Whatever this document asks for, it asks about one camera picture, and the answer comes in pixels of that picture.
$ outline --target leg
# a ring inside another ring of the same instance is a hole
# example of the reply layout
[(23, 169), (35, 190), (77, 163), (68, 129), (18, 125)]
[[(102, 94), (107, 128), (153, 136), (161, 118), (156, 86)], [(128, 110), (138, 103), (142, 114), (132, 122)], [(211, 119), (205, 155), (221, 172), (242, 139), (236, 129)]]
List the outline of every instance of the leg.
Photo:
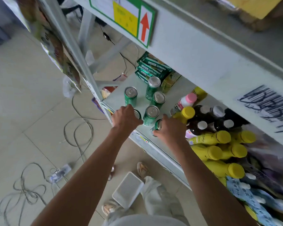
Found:
[(148, 176), (148, 168), (142, 163), (138, 163), (138, 172), (145, 179), (141, 195), (148, 214), (173, 217), (189, 226), (178, 198), (167, 192), (160, 182)]
[(108, 226), (118, 218), (134, 214), (132, 209), (124, 209), (114, 200), (109, 200), (107, 203), (105, 203), (102, 206), (102, 210), (107, 216), (102, 226)]

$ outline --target white bottle cap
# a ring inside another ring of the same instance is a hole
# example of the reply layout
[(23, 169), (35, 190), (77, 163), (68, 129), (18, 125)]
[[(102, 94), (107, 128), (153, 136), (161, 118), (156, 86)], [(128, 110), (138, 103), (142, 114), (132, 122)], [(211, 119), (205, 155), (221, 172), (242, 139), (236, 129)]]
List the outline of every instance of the white bottle cap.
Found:
[(234, 126), (234, 121), (232, 121), (232, 120), (225, 120), (225, 121), (223, 121), (223, 125), (226, 128), (232, 128)]
[(244, 182), (240, 182), (240, 188), (242, 189), (246, 189), (246, 190), (249, 190), (250, 189), (250, 185), (247, 184), (247, 183), (244, 183)]
[(282, 199), (275, 199), (275, 202), (277, 205), (283, 206), (283, 200)]
[(259, 197), (259, 196), (256, 196), (254, 195), (254, 199), (259, 202), (260, 204), (265, 204), (266, 203), (266, 200), (262, 197)]
[(225, 115), (224, 109), (221, 108), (220, 106), (216, 106), (216, 105), (213, 107), (213, 113), (217, 117), (224, 117), (224, 115)]
[(210, 111), (210, 107), (208, 105), (203, 105), (200, 107), (200, 112), (203, 114), (207, 114)]
[(200, 122), (198, 122), (197, 127), (200, 130), (204, 130), (204, 129), (206, 129), (208, 127), (208, 124), (205, 121), (200, 121)]
[(255, 175), (250, 174), (250, 173), (245, 173), (245, 176), (248, 177), (251, 180), (256, 180), (257, 179)]
[(283, 226), (283, 222), (276, 218), (273, 218), (272, 221), (276, 226)]

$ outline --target foot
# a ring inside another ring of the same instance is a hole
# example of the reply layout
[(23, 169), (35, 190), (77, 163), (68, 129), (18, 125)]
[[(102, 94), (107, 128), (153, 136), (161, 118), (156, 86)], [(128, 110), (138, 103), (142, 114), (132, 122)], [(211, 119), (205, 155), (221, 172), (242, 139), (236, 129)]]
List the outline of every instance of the foot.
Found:
[(116, 201), (109, 200), (102, 205), (102, 211), (106, 216), (108, 216), (109, 213), (113, 213), (119, 206), (120, 205)]
[(150, 175), (148, 167), (142, 162), (137, 163), (137, 173), (139, 174), (141, 179), (144, 179), (146, 176)]

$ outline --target beverage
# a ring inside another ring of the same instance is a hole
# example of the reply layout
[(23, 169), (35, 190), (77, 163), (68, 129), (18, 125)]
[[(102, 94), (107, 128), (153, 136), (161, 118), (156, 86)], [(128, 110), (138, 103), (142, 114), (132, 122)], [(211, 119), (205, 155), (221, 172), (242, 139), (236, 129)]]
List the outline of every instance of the beverage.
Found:
[(245, 175), (244, 169), (237, 163), (224, 163), (220, 160), (203, 162), (216, 177), (224, 178), (230, 176), (233, 178), (243, 178)]
[(173, 116), (175, 113), (183, 110), (184, 107), (192, 106), (197, 100), (197, 96), (194, 93), (189, 93), (188, 95), (182, 97), (179, 102), (170, 110), (170, 115)]
[(146, 126), (151, 125), (155, 121), (155, 119), (158, 117), (158, 115), (159, 115), (159, 108), (157, 108), (157, 106), (154, 106), (154, 105), (148, 106), (146, 108), (146, 111), (143, 117), (144, 125)]
[(197, 96), (197, 100), (194, 103), (195, 105), (198, 104), (199, 102), (201, 102), (208, 95), (207, 92), (205, 92), (203, 89), (201, 89), (198, 86), (195, 89), (193, 89), (192, 93), (196, 94), (196, 96)]
[(247, 155), (247, 149), (242, 144), (219, 144), (222, 150), (222, 157), (220, 159), (227, 160), (230, 157), (243, 158)]
[(136, 110), (136, 109), (134, 110), (134, 115), (135, 115), (135, 117), (137, 119), (141, 119), (142, 118), (141, 113), (138, 110)]
[(153, 134), (154, 130), (160, 130), (161, 129), (161, 125), (162, 125), (162, 119), (159, 119), (155, 122), (154, 126), (151, 128), (150, 132), (152, 134), (152, 136), (157, 137)]
[(191, 119), (195, 115), (195, 110), (188, 106), (182, 109), (181, 112), (175, 113), (172, 117), (179, 119), (182, 123), (186, 124), (188, 119)]
[(192, 120), (187, 126), (186, 138), (193, 138), (204, 133), (208, 124), (205, 121)]
[(198, 119), (200, 121), (205, 121), (207, 113), (210, 111), (210, 107), (207, 105), (197, 105), (194, 106), (195, 115), (191, 120)]
[(256, 136), (251, 131), (231, 132), (231, 143), (253, 143), (256, 141)]
[(233, 128), (241, 127), (244, 124), (249, 124), (247, 120), (245, 120), (243, 117), (239, 116), (237, 113), (235, 113), (233, 110), (230, 110), (227, 108), (225, 111), (225, 120), (232, 120), (234, 122)]
[(219, 160), (222, 157), (222, 150), (217, 146), (204, 146), (201, 144), (191, 146), (195, 154), (202, 160)]
[(214, 122), (208, 124), (208, 129), (211, 132), (218, 132), (218, 131), (228, 131), (230, 128), (234, 126), (234, 122), (232, 120), (222, 120), (217, 119)]
[(215, 145), (218, 143), (228, 143), (230, 142), (230, 133), (228, 133), (227, 131), (219, 131), (216, 133), (204, 133), (200, 136), (190, 138), (188, 141), (190, 145)]
[(154, 93), (158, 91), (161, 81), (158, 77), (152, 76), (148, 79), (148, 86), (146, 90), (146, 98), (151, 100)]
[(152, 100), (150, 102), (150, 105), (155, 105), (155, 106), (157, 106), (160, 109), (165, 101), (166, 101), (165, 94), (163, 92), (156, 91), (153, 94), (153, 97), (152, 97)]
[(216, 105), (213, 108), (211, 108), (210, 111), (207, 114), (208, 115), (207, 115), (205, 121), (208, 124), (214, 122), (216, 119), (224, 117), (224, 115), (225, 115), (224, 109), (221, 108), (220, 106), (216, 106)]
[(131, 104), (132, 107), (135, 107), (137, 102), (137, 89), (133, 86), (129, 86), (125, 89), (124, 95), (125, 95), (125, 106)]

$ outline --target sign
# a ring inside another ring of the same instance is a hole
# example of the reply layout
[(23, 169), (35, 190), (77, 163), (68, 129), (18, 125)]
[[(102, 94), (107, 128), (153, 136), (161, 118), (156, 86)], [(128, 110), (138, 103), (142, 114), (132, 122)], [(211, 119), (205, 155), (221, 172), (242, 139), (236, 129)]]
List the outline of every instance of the sign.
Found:
[(113, 20), (146, 48), (150, 44), (156, 10), (142, 0), (89, 0), (90, 6)]

